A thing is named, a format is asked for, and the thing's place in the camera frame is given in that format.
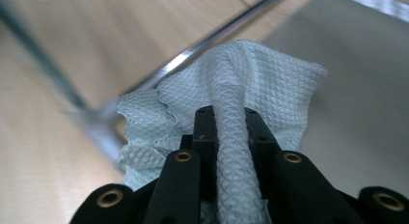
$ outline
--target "light wood surface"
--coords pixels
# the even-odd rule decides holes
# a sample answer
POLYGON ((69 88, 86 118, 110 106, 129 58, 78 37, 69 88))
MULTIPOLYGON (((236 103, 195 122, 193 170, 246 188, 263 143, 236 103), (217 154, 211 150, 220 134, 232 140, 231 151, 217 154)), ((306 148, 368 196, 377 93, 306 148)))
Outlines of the light wood surface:
MULTIPOLYGON (((10 0, 94 107, 257 0, 10 0)), ((234 36, 260 41, 309 0, 283 0, 234 36)), ((0 223, 68 223, 121 182, 66 117, 74 112, 0 23, 0 223)))

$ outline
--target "metal bar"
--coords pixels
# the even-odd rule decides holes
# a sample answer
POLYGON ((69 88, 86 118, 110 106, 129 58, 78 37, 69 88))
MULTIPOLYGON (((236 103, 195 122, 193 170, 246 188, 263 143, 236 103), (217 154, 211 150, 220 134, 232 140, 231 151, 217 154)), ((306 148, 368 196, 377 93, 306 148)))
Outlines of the metal bar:
POLYGON ((40 45, 32 36, 18 23, 17 19, 11 13, 11 10, 6 7, 4 0, 0 0, 0 19, 9 27, 15 34, 17 39, 25 46, 25 48, 33 55, 37 62, 41 65, 42 71, 53 81, 58 89, 66 96, 68 101, 77 109, 88 108, 87 103, 75 91, 69 80, 64 76, 63 72, 45 53, 40 45))

